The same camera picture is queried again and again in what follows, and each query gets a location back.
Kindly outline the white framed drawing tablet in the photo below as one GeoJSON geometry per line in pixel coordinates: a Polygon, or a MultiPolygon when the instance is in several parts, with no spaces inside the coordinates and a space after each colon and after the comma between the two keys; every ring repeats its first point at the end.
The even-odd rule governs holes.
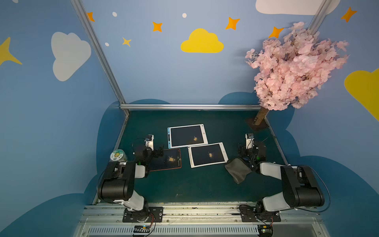
{"type": "Polygon", "coordinates": [[[226,164],[229,161],[222,142],[188,147],[188,152],[191,168],[226,164]]]}

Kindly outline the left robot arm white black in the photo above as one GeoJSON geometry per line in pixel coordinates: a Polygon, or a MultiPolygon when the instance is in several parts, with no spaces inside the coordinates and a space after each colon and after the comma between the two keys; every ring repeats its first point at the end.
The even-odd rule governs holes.
{"type": "Polygon", "coordinates": [[[135,180],[149,175],[152,160],[163,156],[163,148],[147,146],[138,150],[136,159],[132,161],[126,160],[124,151],[113,151],[97,186],[98,198],[108,203],[119,203],[129,212],[146,212],[147,203],[135,191],[135,180]]]}

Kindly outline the grey blue wiping cloth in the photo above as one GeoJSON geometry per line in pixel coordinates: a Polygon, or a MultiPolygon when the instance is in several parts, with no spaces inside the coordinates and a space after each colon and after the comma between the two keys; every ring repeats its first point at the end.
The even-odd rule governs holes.
{"type": "Polygon", "coordinates": [[[226,171],[232,176],[236,184],[242,183],[252,170],[240,158],[235,158],[225,165],[226,171]]]}

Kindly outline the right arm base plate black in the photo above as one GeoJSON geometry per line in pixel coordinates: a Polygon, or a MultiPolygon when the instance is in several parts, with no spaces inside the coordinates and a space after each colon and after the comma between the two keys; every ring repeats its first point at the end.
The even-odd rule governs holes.
{"type": "Polygon", "coordinates": [[[242,222],[261,222],[261,223],[275,223],[281,222],[279,212],[269,212],[266,210],[256,210],[255,206],[240,205],[238,207],[242,222]]]}

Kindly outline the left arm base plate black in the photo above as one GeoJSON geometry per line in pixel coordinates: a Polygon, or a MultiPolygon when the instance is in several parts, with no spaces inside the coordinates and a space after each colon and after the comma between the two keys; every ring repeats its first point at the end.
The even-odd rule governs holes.
{"type": "Polygon", "coordinates": [[[160,223],[163,218],[163,207],[148,207],[141,211],[124,210],[123,223],[160,223]]]}

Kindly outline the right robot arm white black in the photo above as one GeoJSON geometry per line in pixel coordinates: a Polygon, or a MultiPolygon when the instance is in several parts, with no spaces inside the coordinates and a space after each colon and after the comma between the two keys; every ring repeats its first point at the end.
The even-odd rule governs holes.
{"type": "Polygon", "coordinates": [[[254,144],[250,139],[245,146],[238,148],[239,160],[248,171],[269,176],[281,181],[282,191],[264,197],[256,204],[259,213],[278,212],[289,209],[305,210],[306,207],[321,207],[325,196],[309,166],[279,165],[265,158],[265,145],[254,144]]]}

